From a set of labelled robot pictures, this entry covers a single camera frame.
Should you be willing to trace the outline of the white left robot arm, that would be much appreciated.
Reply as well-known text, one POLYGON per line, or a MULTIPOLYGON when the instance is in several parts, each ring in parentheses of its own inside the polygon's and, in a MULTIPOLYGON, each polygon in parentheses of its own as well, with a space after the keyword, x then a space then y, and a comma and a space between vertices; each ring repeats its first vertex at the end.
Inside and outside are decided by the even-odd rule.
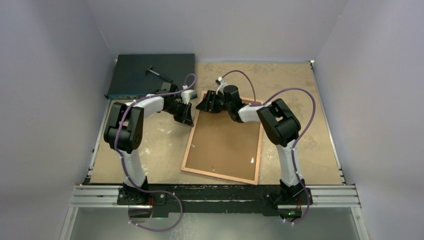
POLYGON ((138 205, 146 203, 151 190, 142 168, 138 148, 143 140, 144 120, 165 112, 181 124, 193 127, 192 89, 184 85, 182 89, 166 82, 153 94, 148 94, 128 103, 114 103, 110 109, 103 139, 115 150, 124 172, 123 188, 138 205))

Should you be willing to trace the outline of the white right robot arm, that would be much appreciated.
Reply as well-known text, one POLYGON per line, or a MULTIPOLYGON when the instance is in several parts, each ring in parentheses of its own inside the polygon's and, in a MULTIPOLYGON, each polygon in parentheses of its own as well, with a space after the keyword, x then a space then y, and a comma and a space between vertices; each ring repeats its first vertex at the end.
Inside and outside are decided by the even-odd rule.
POLYGON ((282 99, 271 103, 248 104, 243 102, 235 85, 227 85, 217 91, 207 91, 196 109, 208 113, 226 111, 237 123, 260 122, 278 152, 282 200, 292 204, 300 198, 305 189, 296 147, 301 124, 282 99))

